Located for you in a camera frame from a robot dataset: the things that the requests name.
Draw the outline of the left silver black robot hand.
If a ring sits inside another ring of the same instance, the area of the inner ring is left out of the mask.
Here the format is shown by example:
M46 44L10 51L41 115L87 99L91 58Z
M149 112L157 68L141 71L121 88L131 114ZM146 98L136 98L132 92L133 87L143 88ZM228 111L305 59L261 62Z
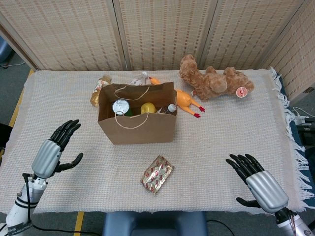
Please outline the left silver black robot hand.
M51 137L44 141L31 166L36 177L48 179L55 173L72 169L80 163L83 153L78 154L70 163L60 163L62 152L71 136L80 126L81 124L78 119L69 120L59 126Z

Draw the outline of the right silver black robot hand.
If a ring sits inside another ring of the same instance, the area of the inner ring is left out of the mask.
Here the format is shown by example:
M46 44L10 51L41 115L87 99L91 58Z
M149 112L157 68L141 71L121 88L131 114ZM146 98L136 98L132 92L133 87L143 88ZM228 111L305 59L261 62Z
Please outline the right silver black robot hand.
M288 206L288 195L253 156L249 154L229 156L231 158L226 159L226 162L232 166L255 197L251 201L237 197L238 203L245 207L261 208L267 213L276 213Z

